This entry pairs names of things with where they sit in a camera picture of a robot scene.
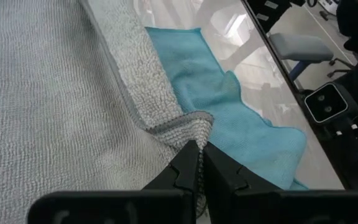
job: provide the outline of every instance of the blue microfiber cloth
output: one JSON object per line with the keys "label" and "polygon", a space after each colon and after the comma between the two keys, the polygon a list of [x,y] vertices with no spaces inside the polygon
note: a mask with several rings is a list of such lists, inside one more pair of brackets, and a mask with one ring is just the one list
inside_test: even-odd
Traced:
{"label": "blue microfiber cloth", "polygon": [[305,135],[272,126],[243,104],[236,76],[222,71],[201,29],[146,29],[184,112],[214,116],[211,143],[281,189],[304,189],[294,176]]}

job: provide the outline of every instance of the gray towel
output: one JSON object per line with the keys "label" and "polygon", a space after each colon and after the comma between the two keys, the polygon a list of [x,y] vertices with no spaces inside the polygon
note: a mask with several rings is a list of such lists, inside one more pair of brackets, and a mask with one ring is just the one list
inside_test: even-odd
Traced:
{"label": "gray towel", "polygon": [[82,4],[0,1],[0,223],[49,192],[141,189],[208,139],[129,3]]}

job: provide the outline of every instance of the glass table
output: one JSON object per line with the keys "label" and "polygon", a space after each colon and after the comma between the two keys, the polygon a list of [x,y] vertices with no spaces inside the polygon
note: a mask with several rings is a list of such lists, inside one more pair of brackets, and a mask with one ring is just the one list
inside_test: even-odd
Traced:
{"label": "glass table", "polygon": [[236,74],[243,102],[274,125],[296,127],[307,135],[296,178],[311,189],[343,189],[248,5],[241,0],[134,0],[133,6],[144,26],[200,27],[223,70]]}

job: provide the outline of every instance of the chair seat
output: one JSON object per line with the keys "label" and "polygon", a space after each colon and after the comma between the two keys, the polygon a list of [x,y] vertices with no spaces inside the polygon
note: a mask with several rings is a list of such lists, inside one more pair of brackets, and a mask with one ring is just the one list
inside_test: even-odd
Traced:
{"label": "chair seat", "polygon": [[334,57],[333,52],[318,37],[277,33],[269,39],[282,60],[320,63]]}

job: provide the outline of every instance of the white surface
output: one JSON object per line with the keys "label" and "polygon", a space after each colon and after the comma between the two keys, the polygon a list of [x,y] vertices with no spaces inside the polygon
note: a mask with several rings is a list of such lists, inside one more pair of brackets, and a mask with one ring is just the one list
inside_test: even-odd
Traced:
{"label": "white surface", "polygon": [[311,189],[343,189],[240,0],[134,1],[144,26],[201,27],[222,68],[234,70],[244,103],[274,125],[297,127],[307,135],[307,147],[296,177]]}

